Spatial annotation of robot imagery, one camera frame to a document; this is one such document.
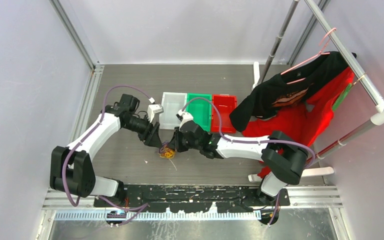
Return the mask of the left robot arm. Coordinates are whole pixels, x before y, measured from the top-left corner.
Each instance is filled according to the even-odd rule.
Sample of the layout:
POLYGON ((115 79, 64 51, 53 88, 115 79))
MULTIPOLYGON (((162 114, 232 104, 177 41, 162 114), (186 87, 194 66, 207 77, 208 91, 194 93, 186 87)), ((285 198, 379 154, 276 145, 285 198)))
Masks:
POLYGON ((121 129, 137 133, 144 145, 159 148, 159 122, 153 123, 156 114, 163 112, 161 104, 149 99, 146 115, 139 117, 136 110, 140 100, 123 94, 118 102, 106 105, 86 132, 67 146, 56 146, 51 153, 50 188, 85 198, 104 196, 113 206, 126 200, 124 183, 95 174, 92 161, 104 143, 121 129))

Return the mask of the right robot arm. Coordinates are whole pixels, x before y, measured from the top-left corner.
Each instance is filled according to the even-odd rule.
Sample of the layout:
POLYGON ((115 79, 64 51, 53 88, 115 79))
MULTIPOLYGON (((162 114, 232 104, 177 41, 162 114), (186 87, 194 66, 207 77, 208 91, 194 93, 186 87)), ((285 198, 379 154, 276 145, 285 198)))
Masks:
POLYGON ((168 148, 178 152, 197 150, 209 159, 243 158, 261 161, 270 172, 256 191, 259 202, 271 205, 287 185, 300 183, 309 152, 281 131, 269 136, 237 137, 209 133, 194 121, 176 127, 168 148))

